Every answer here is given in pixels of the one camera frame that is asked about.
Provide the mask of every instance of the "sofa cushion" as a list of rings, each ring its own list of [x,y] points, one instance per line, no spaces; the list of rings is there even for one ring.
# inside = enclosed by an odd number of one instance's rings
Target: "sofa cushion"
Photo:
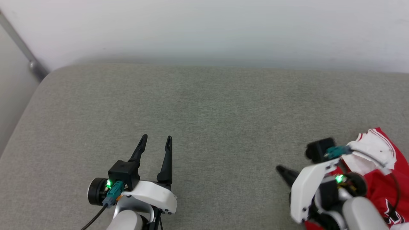
[[[409,155],[409,75],[135,64],[75,65],[40,84],[0,158],[1,229],[83,227],[88,203],[148,134],[139,174],[155,180],[173,137],[173,229],[302,229],[276,173],[309,142],[380,126]],[[105,229],[114,209],[90,229]]]

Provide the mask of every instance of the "metal pole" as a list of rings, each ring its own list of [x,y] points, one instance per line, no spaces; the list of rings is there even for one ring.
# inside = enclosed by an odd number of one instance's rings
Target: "metal pole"
[[[29,69],[31,70],[31,72],[39,79],[39,81],[42,81],[48,75],[48,71],[39,63],[39,61],[36,59],[33,53],[31,53],[27,45],[24,43],[24,41],[21,39],[18,33],[14,30],[13,26],[10,24],[10,22],[7,20],[7,18],[1,11],[0,25],[3,26],[4,30],[9,34],[14,43],[18,46],[21,52],[23,52],[23,54],[29,60]]]

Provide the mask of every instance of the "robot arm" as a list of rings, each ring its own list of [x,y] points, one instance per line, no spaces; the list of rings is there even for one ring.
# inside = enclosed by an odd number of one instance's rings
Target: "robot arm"
[[[339,158],[302,169],[291,187],[291,217],[297,223],[302,223],[314,216],[312,212],[315,212],[315,216],[323,217],[323,222],[332,222],[332,225],[337,225],[341,230],[387,230],[383,218],[368,199],[353,197],[345,189],[336,188],[336,178],[328,173],[337,168],[338,162]],[[330,208],[325,208],[327,201],[324,199],[328,194],[323,198],[324,192],[320,190],[320,186],[334,184],[333,189],[338,190],[337,199],[331,198]],[[328,188],[324,191],[334,194],[334,190]]]
[[[325,159],[326,150],[334,146],[331,138],[309,144],[307,157],[316,164],[303,168],[300,173],[277,166],[291,187],[291,217],[297,223],[316,222],[324,229],[388,229],[375,206],[364,197],[367,187],[362,176],[356,173],[330,175],[341,163],[340,158]]]
[[[140,180],[138,174],[147,139],[146,134],[142,136],[127,162],[119,160],[112,166],[108,171],[109,179],[96,178],[88,188],[88,201],[91,204],[104,207],[116,205],[113,220],[107,230],[157,230],[159,223],[162,224],[161,214],[176,212],[177,197],[171,191],[172,137],[168,136],[157,182]],[[110,197],[117,184],[123,185],[121,193]]]

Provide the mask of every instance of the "camera lens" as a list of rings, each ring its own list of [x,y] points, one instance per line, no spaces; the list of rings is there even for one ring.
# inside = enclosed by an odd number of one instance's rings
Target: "camera lens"
[[[88,188],[88,202],[92,205],[102,206],[105,199],[105,185],[108,178],[95,178]]]

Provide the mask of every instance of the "clothing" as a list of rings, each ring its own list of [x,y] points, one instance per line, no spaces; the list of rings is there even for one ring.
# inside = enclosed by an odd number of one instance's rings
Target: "clothing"
[[[391,230],[409,229],[409,224],[406,223],[409,222],[409,164],[405,157],[381,128],[369,129],[367,133],[360,133],[356,141],[386,150],[384,153],[388,156],[384,159],[389,159],[392,162],[388,168],[391,169],[400,187],[400,199],[396,211],[389,213],[397,199],[396,184],[391,174],[385,176],[376,169],[379,167],[377,163],[368,158],[360,157],[358,154],[343,157],[348,170],[363,174],[368,186],[366,198],[375,205]],[[309,221],[305,222],[305,226],[307,230],[322,229]]]

